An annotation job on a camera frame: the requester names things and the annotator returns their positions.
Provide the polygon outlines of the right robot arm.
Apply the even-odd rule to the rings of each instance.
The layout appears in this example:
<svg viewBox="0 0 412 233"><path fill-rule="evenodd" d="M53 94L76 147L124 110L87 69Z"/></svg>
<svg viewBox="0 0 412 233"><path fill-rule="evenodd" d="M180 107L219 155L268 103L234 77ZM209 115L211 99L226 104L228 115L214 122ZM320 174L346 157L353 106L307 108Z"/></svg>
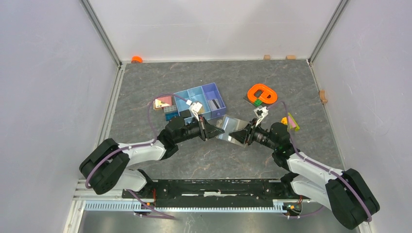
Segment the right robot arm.
<svg viewBox="0 0 412 233"><path fill-rule="evenodd" d="M256 121L254 118L229 135L244 145L256 142L273 149L274 162L288 171L281 179L283 196L300 195L318 202L350 230L370 222L380 210L379 202L357 170L341 170L315 161L294 145L286 125L275 122L264 130Z"/></svg>

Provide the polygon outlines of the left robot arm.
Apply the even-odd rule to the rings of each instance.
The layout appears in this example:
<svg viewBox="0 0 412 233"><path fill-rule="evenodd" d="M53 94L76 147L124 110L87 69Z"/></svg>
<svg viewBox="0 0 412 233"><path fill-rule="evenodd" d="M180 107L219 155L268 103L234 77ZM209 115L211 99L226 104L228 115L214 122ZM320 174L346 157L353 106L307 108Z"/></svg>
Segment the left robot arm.
<svg viewBox="0 0 412 233"><path fill-rule="evenodd" d="M178 144L194 138L208 141L224 133L200 116L186 123L181 116L173 117L156 139L133 144L117 143L108 138L81 163L79 171L85 177L85 187L97 195L113 188L131 189L141 198L151 195L153 185L142 171L130 167L146 161L160 161L173 156Z"/></svg>

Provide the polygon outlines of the black card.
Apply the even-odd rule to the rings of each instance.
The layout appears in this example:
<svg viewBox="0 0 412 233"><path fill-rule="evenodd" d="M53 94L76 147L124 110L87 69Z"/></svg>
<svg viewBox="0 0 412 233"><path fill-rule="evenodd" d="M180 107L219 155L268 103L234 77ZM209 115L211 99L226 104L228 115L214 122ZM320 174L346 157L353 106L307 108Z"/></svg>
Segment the black card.
<svg viewBox="0 0 412 233"><path fill-rule="evenodd" d="M179 112L179 115L183 118L192 117L191 112L189 109Z"/></svg>

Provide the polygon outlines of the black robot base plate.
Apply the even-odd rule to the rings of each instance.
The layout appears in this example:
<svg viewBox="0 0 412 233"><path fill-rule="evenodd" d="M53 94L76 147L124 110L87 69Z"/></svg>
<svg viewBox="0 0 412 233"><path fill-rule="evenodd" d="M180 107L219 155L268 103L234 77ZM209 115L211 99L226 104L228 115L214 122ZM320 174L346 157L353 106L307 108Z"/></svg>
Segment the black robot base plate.
<svg viewBox="0 0 412 233"><path fill-rule="evenodd" d="M144 173L147 183L135 192L156 207L237 208L271 207L273 200L301 200L284 179L159 179Z"/></svg>

